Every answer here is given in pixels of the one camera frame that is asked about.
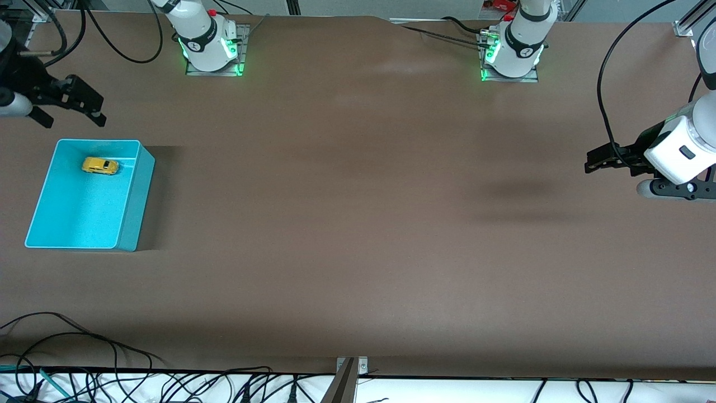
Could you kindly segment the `yellow beetle toy car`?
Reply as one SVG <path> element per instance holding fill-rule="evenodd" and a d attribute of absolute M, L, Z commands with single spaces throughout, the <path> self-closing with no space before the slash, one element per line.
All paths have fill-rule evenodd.
<path fill-rule="evenodd" d="M 87 157 L 84 159 L 81 169 L 91 174 L 115 175 L 120 168 L 117 161 L 99 157 Z"/>

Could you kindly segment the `dark transparent panel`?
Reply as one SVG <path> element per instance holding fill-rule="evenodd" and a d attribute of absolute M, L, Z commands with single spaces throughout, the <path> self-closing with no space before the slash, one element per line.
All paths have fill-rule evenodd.
<path fill-rule="evenodd" d="M 25 44 L 31 36 L 34 15 L 28 10 L 0 10 L 0 53 L 8 49 L 11 38 Z"/>

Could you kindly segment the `turquoise plastic bin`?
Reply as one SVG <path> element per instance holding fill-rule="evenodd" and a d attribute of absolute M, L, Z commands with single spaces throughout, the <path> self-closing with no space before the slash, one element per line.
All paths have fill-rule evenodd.
<path fill-rule="evenodd" d="M 115 175 L 82 171 L 85 158 L 117 161 Z M 138 247 L 154 157 L 136 139 L 57 141 L 25 246 L 94 252 Z"/>

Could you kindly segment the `teal stick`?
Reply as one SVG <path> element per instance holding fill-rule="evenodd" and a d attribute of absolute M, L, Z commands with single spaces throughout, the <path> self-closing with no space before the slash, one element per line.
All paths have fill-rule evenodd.
<path fill-rule="evenodd" d="M 49 375 L 49 374 L 46 372 L 46 370 L 44 370 L 43 368 L 41 368 L 41 369 L 39 370 L 39 375 L 41 375 L 41 378 L 43 378 L 44 382 L 46 382 L 46 383 L 48 383 L 49 385 L 51 385 L 51 387 L 52 387 L 54 390 L 56 390 L 56 392 L 60 393 L 65 400 L 69 400 L 69 399 L 72 398 L 72 395 L 70 395 L 67 391 L 65 391 L 64 388 L 62 388 L 61 385 L 59 385 L 59 383 L 56 383 L 56 381 L 53 380 L 53 378 L 51 378 L 51 375 Z"/>

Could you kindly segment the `white board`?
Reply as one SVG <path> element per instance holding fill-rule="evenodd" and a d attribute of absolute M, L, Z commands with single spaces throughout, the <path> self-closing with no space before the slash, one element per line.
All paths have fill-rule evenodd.
<path fill-rule="evenodd" d="M 320 403 L 330 376 L 94 373 L 0 364 L 0 403 Z M 355 403 L 716 403 L 716 382 L 361 378 Z"/>

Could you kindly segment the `dark metal bar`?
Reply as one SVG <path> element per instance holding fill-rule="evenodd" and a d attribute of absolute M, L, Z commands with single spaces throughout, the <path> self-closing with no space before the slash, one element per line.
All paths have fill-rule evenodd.
<path fill-rule="evenodd" d="M 343 357 L 338 359 L 337 373 L 320 403 L 355 403 L 356 386 L 360 369 L 361 364 L 359 357 Z"/>

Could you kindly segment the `aluminium frame corner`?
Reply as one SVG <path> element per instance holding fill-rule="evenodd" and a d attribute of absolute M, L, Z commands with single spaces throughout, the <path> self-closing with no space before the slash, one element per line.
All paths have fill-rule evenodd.
<path fill-rule="evenodd" d="M 49 21 L 49 11 L 69 10 L 74 7 L 75 0 L 22 0 L 31 13 L 33 22 Z"/>

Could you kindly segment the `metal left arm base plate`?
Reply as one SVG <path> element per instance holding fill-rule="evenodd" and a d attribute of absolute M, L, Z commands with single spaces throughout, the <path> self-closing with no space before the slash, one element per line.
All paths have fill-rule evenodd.
<path fill-rule="evenodd" d="M 475 35 L 478 39 L 478 44 L 486 44 L 486 48 L 480 48 L 478 53 L 480 55 L 480 70 L 481 80 L 495 81 L 495 82 L 522 82 L 522 83 L 537 83 L 539 81 L 539 74 L 537 71 L 536 63 L 539 61 L 539 57 L 535 60 L 534 64 L 527 74 L 521 77 L 508 77 L 498 72 L 491 61 L 494 61 L 496 54 L 503 49 L 501 41 L 498 39 L 498 34 L 493 31 L 481 30 L 480 33 Z"/>

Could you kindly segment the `aluminium extrusion rail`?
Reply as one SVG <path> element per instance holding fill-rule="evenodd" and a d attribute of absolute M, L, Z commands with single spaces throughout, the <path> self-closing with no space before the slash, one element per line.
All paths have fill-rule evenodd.
<path fill-rule="evenodd" d="M 673 32 L 678 38 L 693 36 L 695 28 L 714 12 L 716 0 L 698 0 L 685 15 L 673 23 Z"/>

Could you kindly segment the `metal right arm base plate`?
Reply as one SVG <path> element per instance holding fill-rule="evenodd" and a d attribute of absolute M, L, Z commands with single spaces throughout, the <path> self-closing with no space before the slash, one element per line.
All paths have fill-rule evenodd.
<path fill-rule="evenodd" d="M 186 59 L 186 76 L 197 76 L 197 77 L 241 77 L 244 74 L 246 64 L 246 53 L 248 49 L 249 36 L 251 33 L 251 25 L 240 24 L 236 26 L 236 39 L 233 39 L 233 44 L 228 48 L 230 53 L 233 54 L 234 58 L 226 64 L 225 67 L 219 71 L 203 72 L 196 69 Z"/>

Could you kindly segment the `small metal bracket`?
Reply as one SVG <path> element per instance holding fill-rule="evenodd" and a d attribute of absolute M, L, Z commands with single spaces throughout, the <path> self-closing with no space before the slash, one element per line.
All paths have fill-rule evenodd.
<path fill-rule="evenodd" d="M 344 364 L 347 363 L 347 361 L 351 359 L 351 357 L 338 357 L 337 358 L 337 365 L 336 365 L 336 373 L 338 373 Z M 369 359 L 368 357 L 353 357 L 353 360 L 355 360 L 356 363 L 356 370 L 358 372 L 358 375 L 365 375 L 369 371 Z"/>

